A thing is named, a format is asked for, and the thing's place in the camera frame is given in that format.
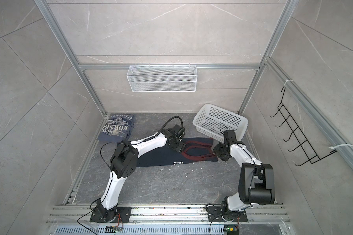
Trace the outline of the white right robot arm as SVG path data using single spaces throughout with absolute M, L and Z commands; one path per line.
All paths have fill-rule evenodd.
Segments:
M 225 221 L 233 221 L 252 205 L 269 205 L 275 202 L 274 170 L 270 164 L 256 159 L 240 143 L 217 144 L 213 152 L 222 160 L 234 158 L 240 166 L 238 190 L 221 203 L 221 215 Z

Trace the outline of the dark navy tank top pile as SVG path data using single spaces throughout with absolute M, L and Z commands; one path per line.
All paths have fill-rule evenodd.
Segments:
M 181 153 L 176 152 L 169 146 L 159 147 L 142 155 L 137 161 L 137 167 L 218 161 L 217 155 L 212 151 L 213 138 L 184 138 L 181 142 L 185 144 Z

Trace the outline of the blue-grey tank top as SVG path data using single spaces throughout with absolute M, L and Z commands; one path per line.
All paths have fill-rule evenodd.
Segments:
M 120 143 L 128 140 L 134 128 L 134 115 L 112 114 L 98 136 L 100 142 Z

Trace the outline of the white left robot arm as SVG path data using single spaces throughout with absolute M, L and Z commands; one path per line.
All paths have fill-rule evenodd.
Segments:
M 103 196 L 97 202 L 93 215 L 103 222 L 112 222 L 119 214 L 118 199 L 126 179 L 135 171 L 138 158 L 159 147 L 170 146 L 182 152 L 185 129 L 173 134 L 170 129 L 163 130 L 138 141 L 118 143 L 110 159 L 110 178 Z

